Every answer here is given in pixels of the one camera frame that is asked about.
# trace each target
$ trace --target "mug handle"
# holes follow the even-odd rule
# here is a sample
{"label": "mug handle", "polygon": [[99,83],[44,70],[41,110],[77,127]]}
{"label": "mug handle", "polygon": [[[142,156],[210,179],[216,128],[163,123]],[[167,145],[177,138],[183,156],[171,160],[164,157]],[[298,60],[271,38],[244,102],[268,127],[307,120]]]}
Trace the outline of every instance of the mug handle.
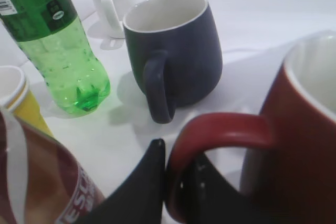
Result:
{"label": "mug handle", "polygon": [[145,94],[151,117],[156,123],[170,123],[173,120],[176,104],[174,98],[166,95],[164,68],[168,52],[154,51],[143,70]]}
{"label": "mug handle", "polygon": [[199,154],[219,147],[274,149],[276,142],[263,116],[238,113],[212,113],[191,120],[179,134],[166,170],[165,204],[170,215],[185,223],[178,210],[177,192],[184,170]]}
{"label": "mug handle", "polygon": [[119,22],[116,6],[113,0],[100,0],[101,6],[106,15],[107,21],[115,31],[115,38],[123,39],[125,37],[123,28]]}

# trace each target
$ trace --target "dark blue mug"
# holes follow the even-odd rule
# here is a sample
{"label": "dark blue mug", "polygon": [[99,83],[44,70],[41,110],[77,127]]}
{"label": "dark blue mug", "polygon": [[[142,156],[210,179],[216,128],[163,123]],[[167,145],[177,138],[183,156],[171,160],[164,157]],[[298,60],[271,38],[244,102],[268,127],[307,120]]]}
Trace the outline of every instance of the dark blue mug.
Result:
{"label": "dark blue mug", "polygon": [[134,77],[157,123],[206,97],[223,61],[207,0],[146,0],[123,19]]}

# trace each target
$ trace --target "paper cup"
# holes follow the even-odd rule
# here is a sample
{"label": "paper cup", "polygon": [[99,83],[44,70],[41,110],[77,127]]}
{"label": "paper cup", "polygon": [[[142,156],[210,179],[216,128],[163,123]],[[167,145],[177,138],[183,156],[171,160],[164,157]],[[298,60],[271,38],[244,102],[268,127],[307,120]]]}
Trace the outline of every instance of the paper cup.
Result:
{"label": "paper cup", "polygon": [[0,66],[0,106],[52,136],[40,114],[40,107],[29,89],[29,82],[18,67]]}

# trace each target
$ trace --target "barcode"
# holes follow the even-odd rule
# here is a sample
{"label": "barcode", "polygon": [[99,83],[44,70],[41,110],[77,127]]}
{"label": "barcode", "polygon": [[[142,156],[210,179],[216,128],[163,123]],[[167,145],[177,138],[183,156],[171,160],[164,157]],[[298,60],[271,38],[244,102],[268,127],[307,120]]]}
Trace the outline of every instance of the barcode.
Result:
{"label": "barcode", "polygon": [[3,16],[17,14],[11,0],[0,0],[0,14]]}

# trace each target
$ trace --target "red mug handle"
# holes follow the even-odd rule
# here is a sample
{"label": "red mug handle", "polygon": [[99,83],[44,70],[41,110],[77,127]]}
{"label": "red mug handle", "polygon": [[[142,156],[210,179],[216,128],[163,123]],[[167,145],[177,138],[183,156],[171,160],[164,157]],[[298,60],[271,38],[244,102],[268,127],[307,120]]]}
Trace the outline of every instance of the red mug handle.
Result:
{"label": "red mug handle", "polygon": [[182,129],[167,165],[166,207],[177,221],[185,223],[177,209],[183,171],[199,154],[219,147],[275,148],[269,124],[263,116],[212,113],[198,116]]}

